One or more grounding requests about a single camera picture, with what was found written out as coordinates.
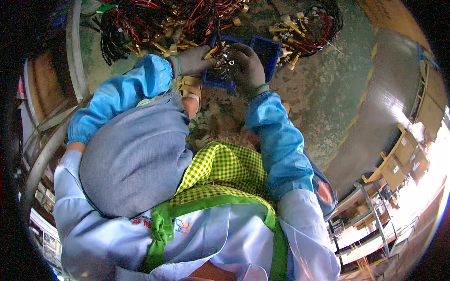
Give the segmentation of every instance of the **apron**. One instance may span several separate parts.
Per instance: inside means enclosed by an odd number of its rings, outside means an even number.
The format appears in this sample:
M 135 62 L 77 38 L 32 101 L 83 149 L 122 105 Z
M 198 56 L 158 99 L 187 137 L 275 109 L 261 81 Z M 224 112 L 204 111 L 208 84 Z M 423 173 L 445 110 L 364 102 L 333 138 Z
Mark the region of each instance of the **apron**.
M 264 224 L 274 233 L 269 280 L 285 280 L 288 246 L 275 203 L 264 192 L 266 178 L 261 154 L 231 143 L 207 144 L 192 159 L 175 195 L 154 207 L 153 241 L 140 271 L 150 273 L 162 265 L 164 248 L 174 237 L 174 218 L 226 204 L 263 204 L 267 208 Z

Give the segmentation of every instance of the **green floor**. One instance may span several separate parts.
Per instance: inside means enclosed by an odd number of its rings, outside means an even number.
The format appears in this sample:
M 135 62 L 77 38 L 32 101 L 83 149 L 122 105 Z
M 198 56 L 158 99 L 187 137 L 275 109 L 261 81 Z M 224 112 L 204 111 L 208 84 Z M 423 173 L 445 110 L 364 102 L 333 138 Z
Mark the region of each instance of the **green floor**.
M 296 1 L 287 2 L 294 7 L 284 1 L 275 2 L 282 13 L 302 10 L 302 3 Z M 338 151 L 357 114 L 375 44 L 374 29 L 356 1 L 337 2 L 344 28 L 333 45 L 343 54 L 328 46 L 312 57 L 300 59 L 294 71 L 278 69 L 269 83 L 291 105 L 289 117 L 303 133 L 310 157 L 321 168 Z M 253 35 L 270 38 L 267 27 L 277 22 L 275 12 L 265 1 L 252 1 L 249 12 L 240 18 L 243 25 L 227 32 L 247 40 Z M 109 67 L 101 56 L 98 33 L 81 27 L 80 38 L 83 66 L 92 93 L 101 82 L 130 70 L 138 60 L 132 54 Z M 189 125 L 188 141 L 199 147 L 216 138 L 240 143 L 247 103 L 248 99 L 239 93 L 204 87 L 202 111 Z

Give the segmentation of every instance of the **beige sandal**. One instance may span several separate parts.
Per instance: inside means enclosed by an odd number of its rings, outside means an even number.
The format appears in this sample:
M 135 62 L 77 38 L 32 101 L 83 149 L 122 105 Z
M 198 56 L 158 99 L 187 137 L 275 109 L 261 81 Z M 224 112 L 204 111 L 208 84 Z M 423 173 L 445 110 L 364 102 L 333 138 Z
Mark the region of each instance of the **beige sandal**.
M 197 100 L 197 110 L 193 118 L 200 111 L 200 99 L 202 98 L 202 81 L 191 76 L 183 76 L 177 78 L 178 90 L 181 92 L 182 97 L 190 97 Z

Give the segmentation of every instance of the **gray pants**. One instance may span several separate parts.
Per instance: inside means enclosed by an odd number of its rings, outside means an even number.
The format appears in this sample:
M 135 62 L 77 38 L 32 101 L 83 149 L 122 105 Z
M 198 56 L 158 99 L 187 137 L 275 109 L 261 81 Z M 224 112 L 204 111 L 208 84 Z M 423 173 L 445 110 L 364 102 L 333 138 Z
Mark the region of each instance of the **gray pants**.
M 189 118 L 173 90 L 106 123 L 91 139 L 80 180 L 104 216 L 135 217 L 172 197 L 192 160 Z

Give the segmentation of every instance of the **gray glove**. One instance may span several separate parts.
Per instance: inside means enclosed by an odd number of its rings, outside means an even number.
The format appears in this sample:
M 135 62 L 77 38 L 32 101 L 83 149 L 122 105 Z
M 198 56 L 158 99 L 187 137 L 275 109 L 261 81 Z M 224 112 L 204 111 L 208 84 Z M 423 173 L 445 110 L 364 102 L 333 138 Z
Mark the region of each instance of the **gray glove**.
M 203 59 L 211 48 L 201 46 L 190 48 L 179 55 L 170 56 L 167 60 L 172 65 L 173 78 L 183 75 L 194 75 L 216 64 L 214 58 Z
M 231 50 L 231 57 L 234 60 L 231 78 L 236 86 L 252 98 L 268 91 L 264 68 L 255 51 L 241 43 L 233 44 Z

